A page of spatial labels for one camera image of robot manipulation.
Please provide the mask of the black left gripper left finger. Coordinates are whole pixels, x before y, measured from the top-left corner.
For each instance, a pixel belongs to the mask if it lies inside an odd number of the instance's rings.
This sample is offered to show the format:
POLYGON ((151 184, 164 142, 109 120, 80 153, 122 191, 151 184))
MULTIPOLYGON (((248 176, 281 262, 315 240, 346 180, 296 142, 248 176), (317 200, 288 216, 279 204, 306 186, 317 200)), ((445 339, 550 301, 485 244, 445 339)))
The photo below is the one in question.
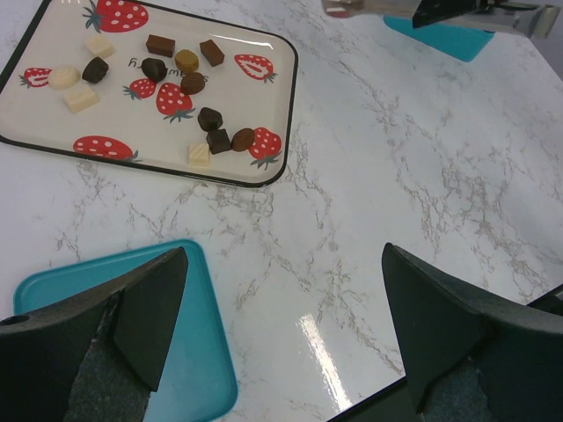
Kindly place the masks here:
POLYGON ((1 322, 3 421, 142 421, 186 285, 172 249, 120 277, 1 322))

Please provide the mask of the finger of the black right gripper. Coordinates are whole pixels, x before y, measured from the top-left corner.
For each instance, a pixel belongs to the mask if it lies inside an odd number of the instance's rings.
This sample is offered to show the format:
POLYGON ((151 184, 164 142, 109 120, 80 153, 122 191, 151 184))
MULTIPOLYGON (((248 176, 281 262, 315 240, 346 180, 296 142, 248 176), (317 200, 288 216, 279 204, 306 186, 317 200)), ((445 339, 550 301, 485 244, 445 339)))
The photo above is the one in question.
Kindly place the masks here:
POLYGON ((422 0, 412 17, 414 29, 479 11, 479 0, 422 0))

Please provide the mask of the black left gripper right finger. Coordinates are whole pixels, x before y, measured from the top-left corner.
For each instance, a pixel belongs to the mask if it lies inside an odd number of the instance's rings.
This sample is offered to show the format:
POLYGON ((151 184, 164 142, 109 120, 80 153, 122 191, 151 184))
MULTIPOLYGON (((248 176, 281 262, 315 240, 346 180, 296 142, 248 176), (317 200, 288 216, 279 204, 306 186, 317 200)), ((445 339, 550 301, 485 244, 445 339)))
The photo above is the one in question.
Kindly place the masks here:
POLYGON ((387 244, 385 291, 425 421, 560 421, 562 291, 522 305, 387 244))

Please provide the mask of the metal serving tongs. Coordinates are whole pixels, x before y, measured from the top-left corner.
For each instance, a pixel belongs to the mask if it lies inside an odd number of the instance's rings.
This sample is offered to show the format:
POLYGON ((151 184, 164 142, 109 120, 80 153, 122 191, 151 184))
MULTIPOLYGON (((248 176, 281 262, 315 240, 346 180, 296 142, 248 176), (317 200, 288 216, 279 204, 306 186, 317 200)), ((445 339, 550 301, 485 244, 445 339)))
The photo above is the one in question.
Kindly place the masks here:
MULTIPOLYGON (((333 18, 352 18, 362 14, 381 15, 395 18, 409 18, 412 22, 413 14, 422 0, 349 1, 355 1, 355 9, 348 15, 331 16, 326 12, 325 14, 333 18)), ((550 32, 562 12, 562 6, 560 4, 549 4, 543 1, 479 1, 481 2, 479 11, 436 24, 453 25, 488 32, 518 34, 527 38, 545 39, 550 35, 550 32)))

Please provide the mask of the dark square chocolate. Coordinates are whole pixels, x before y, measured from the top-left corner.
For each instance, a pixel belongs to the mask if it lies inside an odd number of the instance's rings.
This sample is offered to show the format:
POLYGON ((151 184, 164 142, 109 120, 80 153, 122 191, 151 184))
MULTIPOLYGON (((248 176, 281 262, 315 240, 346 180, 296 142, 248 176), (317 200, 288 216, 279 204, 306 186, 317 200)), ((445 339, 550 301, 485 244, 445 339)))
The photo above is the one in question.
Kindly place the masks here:
POLYGON ((231 150, 230 137, 225 129, 216 129, 207 134, 207 143, 212 155, 231 150))

